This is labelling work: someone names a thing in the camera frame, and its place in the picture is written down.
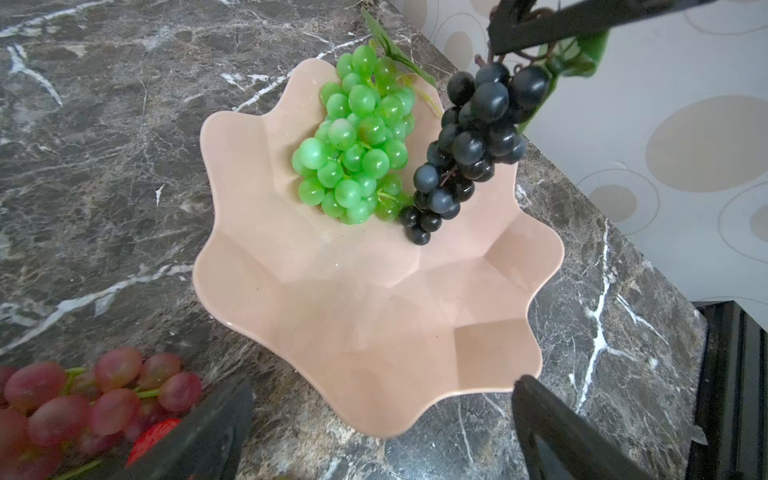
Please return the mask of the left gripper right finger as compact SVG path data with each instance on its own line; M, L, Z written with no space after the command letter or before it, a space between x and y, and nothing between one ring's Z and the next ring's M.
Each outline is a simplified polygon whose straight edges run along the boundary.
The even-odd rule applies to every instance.
M532 376L515 382L514 427L531 479L649 479Z

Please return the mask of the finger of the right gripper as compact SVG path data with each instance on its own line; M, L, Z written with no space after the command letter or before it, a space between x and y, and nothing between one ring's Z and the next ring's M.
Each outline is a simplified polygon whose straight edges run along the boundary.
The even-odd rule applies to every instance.
M533 1L501 1L490 17L490 51L503 55L613 27L681 12L709 0L588 0L557 11L534 8Z

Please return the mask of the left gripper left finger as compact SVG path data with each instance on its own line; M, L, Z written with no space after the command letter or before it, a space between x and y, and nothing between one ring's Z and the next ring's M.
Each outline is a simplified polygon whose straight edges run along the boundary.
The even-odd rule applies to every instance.
M115 479L233 479L249 435L253 385L244 376L223 382L168 435Z

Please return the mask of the black fake grape bunch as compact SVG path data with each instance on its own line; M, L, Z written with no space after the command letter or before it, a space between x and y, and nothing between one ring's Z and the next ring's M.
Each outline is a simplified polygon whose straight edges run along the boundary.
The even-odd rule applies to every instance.
M605 32L541 47L527 63L508 68L501 59L485 62L475 74L459 72L447 85L452 103L438 138L413 174L415 188L399 213L406 237L429 243L442 224L455 218L477 184L491 180L499 165L514 165L525 154L523 131L562 77L592 76L607 45Z

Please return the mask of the pink scalloped fruit bowl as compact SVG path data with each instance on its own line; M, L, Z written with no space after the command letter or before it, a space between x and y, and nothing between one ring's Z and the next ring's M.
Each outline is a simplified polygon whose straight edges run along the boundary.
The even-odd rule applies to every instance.
M205 120L214 223L193 284L215 319L290 363L348 425L389 438L444 398L541 373L528 309L564 245L520 208L512 165L424 246L397 223L349 226L302 204L291 157L335 78L306 59L270 112Z

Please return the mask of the green fake grape bunch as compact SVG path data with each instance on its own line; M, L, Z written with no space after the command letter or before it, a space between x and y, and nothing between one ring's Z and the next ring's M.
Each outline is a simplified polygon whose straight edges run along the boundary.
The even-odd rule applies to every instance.
M371 217L392 222L412 202L403 187L409 162L407 138L415 109L437 102L418 87L433 79L396 46L383 26L363 14L372 34L367 44L341 55L336 79L319 89L324 118L292 154L299 200L346 225Z

